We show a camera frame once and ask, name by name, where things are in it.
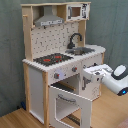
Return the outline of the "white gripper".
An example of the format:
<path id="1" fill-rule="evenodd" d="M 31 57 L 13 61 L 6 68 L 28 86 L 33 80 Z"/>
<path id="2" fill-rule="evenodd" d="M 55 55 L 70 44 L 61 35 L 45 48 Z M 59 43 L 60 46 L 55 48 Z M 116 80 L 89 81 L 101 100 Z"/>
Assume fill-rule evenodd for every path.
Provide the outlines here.
<path id="1" fill-rule="evenodd" d="M 112 69 L 106 65 L 97 65 L 83 70 L 83 76 L 91 82 L 100 82 L 106 74 L 112 73 Z"/>

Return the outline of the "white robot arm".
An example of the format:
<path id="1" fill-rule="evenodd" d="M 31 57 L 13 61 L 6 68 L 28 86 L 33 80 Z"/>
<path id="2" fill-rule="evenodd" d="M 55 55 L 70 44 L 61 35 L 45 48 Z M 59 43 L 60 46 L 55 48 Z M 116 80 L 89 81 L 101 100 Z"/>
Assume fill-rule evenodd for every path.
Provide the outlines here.
<path id="1" fill-rule="evenodd" d="M 92 83 L 101 83 L 118 96 L 128 92 L 128 66 L 112 69 L 107 64 L 85 68 L 83 76 Z"/>

